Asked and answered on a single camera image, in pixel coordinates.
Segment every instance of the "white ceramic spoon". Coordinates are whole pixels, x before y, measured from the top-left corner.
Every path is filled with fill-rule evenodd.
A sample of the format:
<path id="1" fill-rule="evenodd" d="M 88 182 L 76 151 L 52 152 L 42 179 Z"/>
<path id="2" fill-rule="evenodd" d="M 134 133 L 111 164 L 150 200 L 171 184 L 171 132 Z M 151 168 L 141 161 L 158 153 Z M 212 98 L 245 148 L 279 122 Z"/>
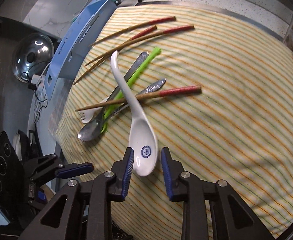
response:
<path id="1" fill-rule="evenodd" d="M 126 98 L 132 113 L 132 122 L 128 147 L 134 150 L 133 170 L 139 176 L 147 176 L 155 168 L 158 159 L 158 140 L 153 128 L 135 95 L 126 84 L 118 68 L 118 51 L 111 56 L 111 69 L 124 97 Z"/>

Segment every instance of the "black speaker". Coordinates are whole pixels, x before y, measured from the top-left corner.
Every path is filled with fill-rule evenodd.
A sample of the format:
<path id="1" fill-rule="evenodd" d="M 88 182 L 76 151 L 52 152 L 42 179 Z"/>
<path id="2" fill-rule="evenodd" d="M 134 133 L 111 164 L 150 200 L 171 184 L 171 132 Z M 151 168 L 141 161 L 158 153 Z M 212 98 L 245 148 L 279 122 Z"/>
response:
<path id="1" fill-rule="evenodd" d="M 23 166 L 3 131 L 0 133 L 0 206 L 16 214 L 22 201 L 23 187 Z"/>

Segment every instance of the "chopstick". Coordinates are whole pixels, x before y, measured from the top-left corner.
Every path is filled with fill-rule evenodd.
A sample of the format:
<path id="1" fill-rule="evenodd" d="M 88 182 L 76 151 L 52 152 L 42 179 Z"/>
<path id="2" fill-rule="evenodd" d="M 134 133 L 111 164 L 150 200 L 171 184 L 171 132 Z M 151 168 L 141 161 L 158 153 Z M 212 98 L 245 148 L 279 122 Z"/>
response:
<path id="1" fill-rule="evenodd" d="M 134 40 L 134 39 L 140 38 L 140 37 L 142 37 L 142 36 L 144 36 L 144 35 L 146 35 L 146 34 L 148 34 L 148 33 L 153 32 L 153 31 L 156 30 L 156 29 L 157 29 L 156 25 L 153 25 L 153 26 L 151 26 L 151 27 L 145 29 L 144 31 L 138 33 L 137 35 L 133 36 L 132 38 L 128 39 L 127 41 L 131 41 L 131 40 Z M 98 62 L 96 62 L 92 67 L 90 67 L 87 71 L 85 71 L 85 72 L 83 73 L 83 75 L 80 76 L 80 77 L 79 77 L 79 78 L 73 83 L 73 85 L 75 85 L 76 83 L 78 83 L 78 82 L 79 82 L 82 78 L 84 78 L 88 73 L 90 73 L 93 69 L 95 69 L 95 68 L 96 68 L 97 66 L 99 66 L 101 63 L 103 63 L 108 57 L 109 57 L 109 55 L 107 55 L 107 56 L 101 58 Z"/>
<path id="2" fill-rule="evenodd" d="M 141 27 L 145 27 L 145 26 L 148 26 L 148 25 L 155 25 L 155 24 L 158 24 L 158 23 L 163 23 L 163 22 L 168 22 L 168 21 L 176 21 L 176 17 L 175 16 L 172 16 L 172 17 L 165 17 L 165 18 L 161 18 L 161 19 L 157 19 L 157 20 L 152 20 L 152 21 L 148 21 L 148 22 L 144 22 L 144 23 L 140 23 L 140 24 L 137 24 L 137 25 L 134 25 L 134 26 L 131 26 L 131 27 L 128 27 L 128 28 L 125 28 L 123 30 L 120 30 L 116 33 L 112 33 L 111 35 L 109 36 L 106 36 L 96 42 L 93 42 L 92 44 L 89 45 L 90 46 L 94 46 L 102 41 L 105 41 L 107 39 L 110 39 L 114 36 L 119 36 L 125 32 L 129 32 L 129 31 L 132 31 L 132 30 L 135 30 L 137 28 L 141 28 Z"/>
<path id="3" fill-rule="evenodd" d="M 134 39 L 134 40 L 131 40 L 131 41 L 126 41 L 125 43 L 122 43 L 121 45 L 115 47 L 114 49 L 110 49 L 106 53 L 96 57 L 93 60 L 91 60 L 89 63 L 85 64 L 85 66 L 93 63 L 94 61 L 96 61 L 96 60 L 98 60 L 100 58 L 103 58 L 105 56 L 109 56 L 113 52 L 115 52 L 117 50 L 120 50 L 120 49 L 123 49 L 123 48 L 125 48 L 127 46 L 130 46 L 130 45 L 134 44 L 134 43 L 137 43 L 137 42 L 140 42 L 140 41 L 145 41 L 147 39 L 154 38 L 154 37 L 164 35 L 164 34 L 171 34 L 171 33 L 176 33 L 176 32 L 180 32 L 180 31 L 187 31 L 187 30 L 191 30 L 191 29 L 194 29 L 194 25 L 178 26 L 178 27 L 170 28 L 170 29 L 167 29 L 167 30 L 164 30 L 164 31 L 159 31 L 159 32 L 156 32 L 156 33 L 145 35 L 145 36 L 142 36 L 140 38 L 137 38 L 137 39 Z"/>
<path id="4" fill-rule="evenodd" d="M 148 94 L 143 94 L 143 95 L 137 95 L 136 98 L 139 101 L 150 99 L 150 98 L 161 98 L 161 97 L 167 97 L 167 96 L 176 96 L 176 95 L 186 95 L 186 94 L 191 94 L 191 93 L 201 93 L 201 86 L 188 86 L 188 87 L 181 87 L 181 88 L 173 88 L 173 89 L 168 89 L 168 90 L 163 90 L 163 91 L 156 91 Z M 109 105 L 117 105 L 117 104 L 122 104 L 126 103 L 125 98 L 117 99 L 117 100 L 110 100 L 106 101 L 103 103 L 91 105 L 91 106 L 85 106 L 83 108 L 76 109 L 75 112 L 78 111 L 83 111 L 87 109 L 93 109 L 93 108 L 98 108 L 102 106 L 109 106 Z"/>

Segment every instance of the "metal bowl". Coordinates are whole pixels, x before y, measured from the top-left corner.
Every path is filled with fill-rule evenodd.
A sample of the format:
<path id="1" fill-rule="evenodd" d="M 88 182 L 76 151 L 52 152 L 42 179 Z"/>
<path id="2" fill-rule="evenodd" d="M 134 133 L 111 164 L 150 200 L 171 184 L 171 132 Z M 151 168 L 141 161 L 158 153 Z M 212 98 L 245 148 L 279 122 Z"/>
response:
<path id="1" fill-rule="evenodd" d="M 54 55 L 50 38 L 41 33 L 32 33 L 20 41 L 12 57 L 15 77 L 27 82 L 34 74 L 40 75 Z"/>

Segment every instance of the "striped tablecloth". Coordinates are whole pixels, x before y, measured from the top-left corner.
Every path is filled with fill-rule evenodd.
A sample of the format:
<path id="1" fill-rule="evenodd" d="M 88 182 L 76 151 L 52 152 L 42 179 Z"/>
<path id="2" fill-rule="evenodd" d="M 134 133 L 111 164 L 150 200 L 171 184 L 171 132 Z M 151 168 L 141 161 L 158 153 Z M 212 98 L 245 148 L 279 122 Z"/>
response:
<path id="1" fill-rule="evenodd" d="M 135 92 L 163 77 L 165 89 L 202 84 L 202 95 L 159 98 L 143 105 L 159 149 L 169 147 L 172 157 L 201 179 L 227 180 L 279 236 L 293 222 L 293 53 L 233 17 L 169 5 L 118 8 L 98 39 L 174 15 L 176 22 L 158 28 L 195 24 L 195 30 L 132 45 L 120 52 L 119 67 L 124 75 L 142 51 L 159 46 L 161 55 L 132 87 Z M 93 47 L 78 75 L 88 68 L 85 63 L 142 30 Z M 56 136 L 70 163 L 94 164 L 94 173 L 83 180 L 110 169 L 128 145 L 129 109 L 113 117 L 99 139 L 82 143 L 76 136 L 82 124 L 74 110 L 101 101 L 115 86 L 106 61 L 69 93 Z M 146 178 L 132 175 L 128 197 L 112 204 L 112 216 L 136 240 L 181 236 L 182 204 L 168 201 L 160 163 Z"/>

